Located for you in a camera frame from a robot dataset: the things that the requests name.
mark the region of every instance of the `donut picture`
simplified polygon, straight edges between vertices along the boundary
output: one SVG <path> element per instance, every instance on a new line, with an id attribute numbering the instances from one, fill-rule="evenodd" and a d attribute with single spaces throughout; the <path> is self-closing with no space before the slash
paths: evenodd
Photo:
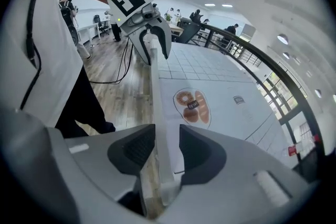
<path id="1" fill-rule="evenodd" d="M 183 117 L 190 122 L 197 122 L 198 121 L 198 110 L 197 109 L 189 109 L 185 108 L 183 110 Z"/>
<path id="2" fill-rule="evenodd" d="M 184 88 L 174 95 L 174 105 L 186 123 L 208 129 L 211 113 L 204 93 L 193 88 Z"/>
<path id="3" fill-rule="evenodd" d="M 179 92 L 176 96 L 176 99 L 180 105 L 185 106 L 187 106 L 188 103 L 194 101 L 193 95 L 191 94 L 191 92 L 188 91 Z"/>

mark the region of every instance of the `black cable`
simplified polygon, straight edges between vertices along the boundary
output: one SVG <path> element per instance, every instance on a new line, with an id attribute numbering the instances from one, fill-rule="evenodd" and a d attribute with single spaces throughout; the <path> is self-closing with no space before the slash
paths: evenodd
<path id="1" fill-rule="evenodd" d="M 121 61 L 120 61 L 120 65 L 119 65 L 119 71 L 118 71 L 118 75 L 117 75 L 117 80 L 116 81 L 106 81 L 106 82 L 90 81 L 90 83 L 95 83 L 95 84 L 115 84 L 115 85 L 117 85 L 117 84 L 119 84 L 122 81 L 122 79 L 127 75 L 128 70 L 130 69 L 130 66 L 131 66 L 132 52 L 133 52 L 133 47 L 134 47 L 133 44 L 132 44 L 132 48 L 131 48 L 131 52 L 130 52 L 130 59 L 129 59 L 129 62 L 128 62 L 128 67 L 126 69 L 126 53 L 125 52 L 127 52 L 127 47 L 128 47 L 129 40 L 130 39 L 127 40 L 126 47 L 124 48 L 124 51 L 123 51 L 122 56 L 121 56 Z M 122 65 L 122 58 L 124 58 L 125 72 L 124 72 L 124 75 L 122 76 L 122 78 L 118 79 L 119 78 L 120 69 L 121 69 L 121 65 Z"/>
<path id="2" fill-rule="evenodd" d="M 21 102 L 20 105 L 20 109 L 22 110 L 25 107 L 25 104 L 28 100 L 28 97 L 31 93 L 31 90 L 33 89 L 34 85 L 36 84 L 36 81 L 41 73 L 41 69 L 42 69 L 42 61 L 41 61 L 41 56 L 40 53 L 38 52 L 34 40 L 33 40 L 33 16 L 34 16 L 34 9 L 35 9 L 35 4 L 36 4 L 36 0 L 30 0 L 29 3 L 29 8 L 28 8 L 28 15 L 27 15 L 27 38 L 26 38 L 26 46 L 27 46 L 27 57 L 29 59 L 29 61 L 34 65 L 34 67 L 36 67 L 35 64 L 35 53 L 37 55 L 38 61 L 39 61 L 39 66 L 37 69 L 37 72 L 32 80 L 32 82 L 30 83 L 25 96 L 23 97 L 23 100 Z"/>

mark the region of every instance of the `black jacket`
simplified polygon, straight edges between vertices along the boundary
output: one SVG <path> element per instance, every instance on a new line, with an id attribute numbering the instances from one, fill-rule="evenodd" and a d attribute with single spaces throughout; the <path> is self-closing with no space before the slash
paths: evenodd
<path id="1" fill-rule="evenodd" d="M 236 28 L 233 25 L 229 26 L 225 30 L 228 31 L 228 32 L 230 32 L 230 33 L 232 33 L 232 34 L 234 34 L 234 35 L 236 34 Z"/>

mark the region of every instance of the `railing post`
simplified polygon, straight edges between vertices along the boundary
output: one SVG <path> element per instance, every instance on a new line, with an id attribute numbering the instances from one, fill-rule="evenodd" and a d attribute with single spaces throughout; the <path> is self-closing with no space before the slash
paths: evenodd
<path id="1" fill-rule="evenodd" d="M 208 35 L 208 39 L 205 42 L 204 48 L 208 48 L 210 44 L 210 40 L 212 39 L 212 36 L 214 35 L 214 31 L 210 30 L 210 33 Z"/>

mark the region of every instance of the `person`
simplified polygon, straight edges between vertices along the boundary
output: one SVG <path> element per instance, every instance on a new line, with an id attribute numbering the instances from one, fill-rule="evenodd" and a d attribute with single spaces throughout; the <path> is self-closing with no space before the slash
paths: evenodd
<path id="1" fill-rule="evenodd" d="M 205 20 L 203 21 L 203 24 L 206 24 L 206 25 L 207 25 L 208 22 L 209 22 L 209 19 L 205 19 Z"/>
<path id="2" fill-rule="evenodd" d="M 75 11 L 75 8 L 72 4 L 72 0 L 59 0 L 58 5 L 61 9 L 66 7 L 70 10 L 69 20 L 65 16 L 63 16 L 63 19 L 65 20 L 70 32 L 73 32 L 73 34 L 77 35 L 77 38 L 78 38 L 78 34 L 77 34 L 76 29 L 75 29 L 75 25 L 74 25 L 74 21 L 73 21 L 75 19 L 75 16 L 76 16 L 77 12 Z M 79 55 L 82 59 L 89 60 L 91 58 L 92 55 L 90 53 L 88 53 L 88 51 L 86 50 L 86 48 L 84 47 L 84 45 L 82 43 L 78 42 L 76 44 L 76 48 L 77 48 L 77 51 L 78 51 L 78 53 L 79 53 Z"/>
<path id="3" fill-rule="evenodd" d="M 117 25 L 117 21 L 115 20 L 114 15 L 111 14 L 110 10 L 105 11 L 105 15 L 107 14 L 110 15 L 111 28 L 114 34 L 114 41 L 119 42 L 121 40 L 120 38 L 121 29 Z"/>
<path id="4" fill-rule="evenodd" d="M 190 16 L 189 16 L 190 20 L 193 21 L 196 24 L 200 24 L 201 23 L 201 17 L 203 16 L 203 15 L 199 14 L 200 12 L 201 11 L 199 9 L 197 9 L 196 12 L 191 13 Z"/>
<path id="5" fill-rule="evenodd" d="M 236 28 L 238 28 L 239 27 L 239 25 L 238 24 L 235 24 L 235 25 L 231 25 L 231 26 L 228 26 L 226 29 L 224 29 L 224 30 L 226 30 L 226 31 L 228 31 L 228 32 L 230 32 L 230 33 L 232 33 L 232 34 L 236 34 Z"/>
<path id="6" fill-rule="evenodd" d="M 169 10 L 166 11 L 164 16 L 166 17 L 167 15 L 170 15 L 170 18 L 173 18 L 174 16 L 174 8 L 170 8 Z"/>
<path id="7" fill-rule="evenodd" d="M 158 7 L 157 3 L 153 3 L 152 6 L 153 6 L 153 8 L 155 8 L 157 11 L 159 11 L 159 7 Z"/>
<path id="8" fill-rule="evenodd" d="M 181 11 L 178 9 L 175 14 L 175 21 L 178 23 L 181 20 Z"/>
<path id="9" fill-rule="evenodd" d="M 236 28 L 238 28 L 238 27 L 239 27 L 239 25 L 238 25 L 238 24 L 235 24 L 235 25 L 228 26 L 228 27 L 225 28 L 224 30 L 225 30 L 225 31 L 228 31 L 228 32 L 230 32 L 230 33 L 232 33 L 232 34 L 235 35 L 235 34 L 236 34 Z M 227 45 L 230 43 L 230 41 L 231 41 L 230 38 L 223 37 L 223 38 L 221 39 L 221 42 L 223 43 L 223 44 L 222 44 L 222 47 L 226 48 Z"/>
<path id="10" fill-rule="evenodd" d="M 22 109 L 44 125 L 60 129 L 65 138 L 87 136 L 76 121 L 99 133 L 115 131 L 105 120 L 56 0 L 36 0 L 28 38 L 32 37 L 41 62 L 37 53 L 27 57 L 27 20 L 22 17 L 28 16 L 29 3 L 11 0 L 0 25 L 0 104 Z M 36 83 L 24 98 L 39 66 Z"/>

